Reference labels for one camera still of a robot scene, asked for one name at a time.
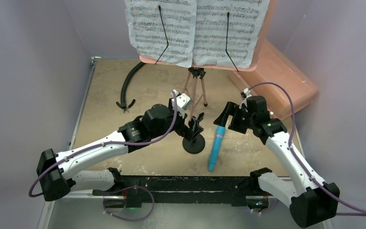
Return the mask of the blue toy microphone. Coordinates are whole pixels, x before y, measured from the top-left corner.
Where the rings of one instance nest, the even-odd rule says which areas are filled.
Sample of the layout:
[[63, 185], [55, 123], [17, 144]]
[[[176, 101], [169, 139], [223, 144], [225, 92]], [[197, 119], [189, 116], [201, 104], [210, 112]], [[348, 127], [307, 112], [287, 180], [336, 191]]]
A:
[[226, 128], [224, 126], [217, 126], [214, 134], [213, 145], [208, 161], [208, 171], [212, 172], [217, 163], [218, 155], [225, 135]]

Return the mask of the black round microphone stand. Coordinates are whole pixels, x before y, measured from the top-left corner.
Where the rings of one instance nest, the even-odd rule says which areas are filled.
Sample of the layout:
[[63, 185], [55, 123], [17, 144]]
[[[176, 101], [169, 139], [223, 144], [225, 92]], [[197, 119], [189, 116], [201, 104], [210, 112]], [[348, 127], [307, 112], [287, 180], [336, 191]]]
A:
[[189, 129], [183, 138], [182, 145], [186, 152], [190, 154], [198, 154], [205, 148], [205, 139], [201, 135], [203, 128]]

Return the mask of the printed sheet music page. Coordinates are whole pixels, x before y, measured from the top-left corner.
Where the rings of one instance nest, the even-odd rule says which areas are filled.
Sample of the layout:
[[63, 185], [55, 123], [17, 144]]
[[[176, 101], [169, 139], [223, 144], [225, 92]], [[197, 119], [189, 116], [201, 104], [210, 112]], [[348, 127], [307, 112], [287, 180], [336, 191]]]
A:
[[268, 0], [199, 0], [193, 63], [249, 68], [269, 4]]

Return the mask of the white paper sheet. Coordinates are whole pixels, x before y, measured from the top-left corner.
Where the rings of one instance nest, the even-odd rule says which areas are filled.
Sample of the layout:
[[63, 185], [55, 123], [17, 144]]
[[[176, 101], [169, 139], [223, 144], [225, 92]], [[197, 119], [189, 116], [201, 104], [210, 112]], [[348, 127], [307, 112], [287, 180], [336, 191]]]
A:
[[197, 1], [126, 0], [130, 44], [156, 62], [191, 67]]

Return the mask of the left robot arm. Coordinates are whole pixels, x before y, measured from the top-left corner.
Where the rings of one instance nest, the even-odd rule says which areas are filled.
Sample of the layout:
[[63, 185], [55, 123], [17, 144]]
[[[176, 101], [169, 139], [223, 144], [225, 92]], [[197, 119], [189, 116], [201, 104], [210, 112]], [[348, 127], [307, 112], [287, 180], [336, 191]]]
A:
[[112, 157], [131, 153], [175, 132], [187, 142], [194, 142], [203, 128], [199, 123], [204, 113], [192, 116], [185, 125], [187, 114], [175, 111], [172, 104], [155, 104], [143, 115], [121, 126], [108, 136], [74, 150], [41, 153], [36, 169], [38, 178], [29, 190], [30, 197], [43, 196], [45, 201], [58, 200], [70, 192], [86, 189], [108, 191], [118, 195], [123, 182], [108, 168], [95, 175], [86, 168]]

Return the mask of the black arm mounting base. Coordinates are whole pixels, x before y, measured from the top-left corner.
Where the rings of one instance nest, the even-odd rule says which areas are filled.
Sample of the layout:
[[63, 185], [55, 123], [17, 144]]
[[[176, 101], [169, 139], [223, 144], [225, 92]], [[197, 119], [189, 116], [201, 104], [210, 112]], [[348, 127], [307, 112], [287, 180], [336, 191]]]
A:
[[107, 191], [98, 188], [94, 196], [121, 196], [128, 208], [143, 203], [229, 204], [233, 207], [267, 209], [273, 197], [252, 184], [250, 177], [132, 176], [122, 175]]

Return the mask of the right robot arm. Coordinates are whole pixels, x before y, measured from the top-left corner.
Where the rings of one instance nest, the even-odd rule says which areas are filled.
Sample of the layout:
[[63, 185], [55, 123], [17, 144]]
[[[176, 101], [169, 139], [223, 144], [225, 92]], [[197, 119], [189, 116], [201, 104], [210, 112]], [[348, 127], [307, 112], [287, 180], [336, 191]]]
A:
[[286, 182], [270, 169], [251, 172], [248, 187], [254, 194], [263, 191], [285, 204], [294, 222], [307, 228], [336, 216], [340, 190], [328, 184], [302, 157], [280, 119], [271, 118], [262, 96], [249, 96], [241, 104], [227, 102], [215, 125], [245, 134], [251, 129], [284, 166], [291, 182]]

